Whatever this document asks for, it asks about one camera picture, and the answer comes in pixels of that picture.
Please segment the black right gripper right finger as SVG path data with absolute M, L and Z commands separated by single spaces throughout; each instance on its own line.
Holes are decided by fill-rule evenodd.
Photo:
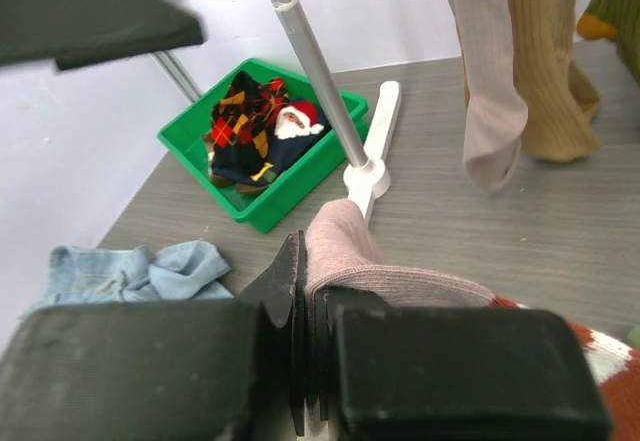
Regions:
M 333 440 L 605 440 L 577 335 L 544 310 L 316 294 L 316 398 Z

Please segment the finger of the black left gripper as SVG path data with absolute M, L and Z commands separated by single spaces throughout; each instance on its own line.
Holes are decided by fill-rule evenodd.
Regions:
M 179 0 L 1 0 L 3 66 L 52 60 L 73 70 L 205 40 Z

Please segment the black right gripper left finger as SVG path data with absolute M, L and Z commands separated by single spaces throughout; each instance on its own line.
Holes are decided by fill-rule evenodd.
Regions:
M 1 358 L 5 440 L 294 440 L 302 233 L 231 299 L 48 307 Z

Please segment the beige grey sock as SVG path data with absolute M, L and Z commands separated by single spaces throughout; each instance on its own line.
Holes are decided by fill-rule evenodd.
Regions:
M 386 265 L 356 203 L 325 203 L 305 232 L 310 297 L 322 288 L 343 287 L 380 296 L 399 307 L 501 307 L 523 304 L 489 288 L 433 270 Z M 612 440 L 639 438 L 639 350 L 605 333 L 576 323 L 577 335 L 592 375 L 613 415 Z
M 466 94 L 463 165 L 487 192 L 511 179 L 528 108 L 514 85 L 508 0 L 448 0 L 462 53 Z

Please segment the black colourful argyle sock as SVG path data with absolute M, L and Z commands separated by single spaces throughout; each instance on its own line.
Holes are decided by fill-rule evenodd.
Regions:
M 247 170 L 261 163 L 269 151 L 276 117 L 289 99 L 282 77 L 259 83 L 248 72 L 239 71 L 211 111 L 214 160 Z

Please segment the brown striped sock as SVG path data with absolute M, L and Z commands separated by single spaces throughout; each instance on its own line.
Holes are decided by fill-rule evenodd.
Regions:
M 224 176 L 217 175 L 213 172 L 213 161 L 215 157 L 214 142 L 209 132 L 201 136 L 207 150 L 207 176 L 209 181 L 218 188 L 235 187 L 237 193 L 247 196 L 258 196 L 268 189 L 268 185 L 255 186 L 249 184 L 236 183 L 234 180 Z

